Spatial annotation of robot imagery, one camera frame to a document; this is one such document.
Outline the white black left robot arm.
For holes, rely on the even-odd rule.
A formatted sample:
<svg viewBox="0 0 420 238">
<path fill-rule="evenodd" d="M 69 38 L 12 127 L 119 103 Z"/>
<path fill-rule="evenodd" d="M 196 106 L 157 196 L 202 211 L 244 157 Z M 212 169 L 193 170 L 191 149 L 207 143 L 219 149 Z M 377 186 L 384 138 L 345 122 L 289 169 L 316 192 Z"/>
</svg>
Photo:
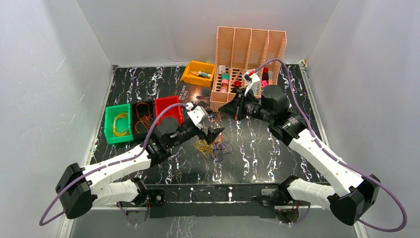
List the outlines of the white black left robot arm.
<svg viewBox="0 0 420 238">
<path fill-rule="evenodd" d="M 191 119 L 178 124 L 174 118 L 165 118 L 148 140 L 128 152 L 85 167 L 78 163 L 67 166 L 55 187 L 66 217 L 81 217 L 96 205 L 128 202 L 143 206 L 148 198 L 155 201 L 155 195 L 138 178 L 119 179 L 162 163 L 173 147 L 195 136 L 211 144 L 223 130 L 197 127 Z"/>
</svg>

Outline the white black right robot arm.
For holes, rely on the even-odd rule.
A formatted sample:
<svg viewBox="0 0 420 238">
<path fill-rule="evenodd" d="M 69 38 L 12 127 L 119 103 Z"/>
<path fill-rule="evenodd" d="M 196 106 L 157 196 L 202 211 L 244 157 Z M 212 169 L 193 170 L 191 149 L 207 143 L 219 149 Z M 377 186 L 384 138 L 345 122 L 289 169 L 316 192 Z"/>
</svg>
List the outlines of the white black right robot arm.
<svg viewBox="0 0 420 238">
<path fill-rule="evenodd" d="M 262 90 L 261 98 L 239 89 L 235 97 L 218 109 L 235 120 L 252 117 L 268 122 L 277 140 L 303 156 L 328 181 L 328 185 L 289 176 L 269 195 L 273 202 L 292 205 L 306 201 L 328 209 L 342 223 L 353 225 L 374 203 L 378 185 L 333 161 L 325 144 L 311 135 L 306 122 L 290 109 L 286 94 L 277 85 Z"/>
</svg>

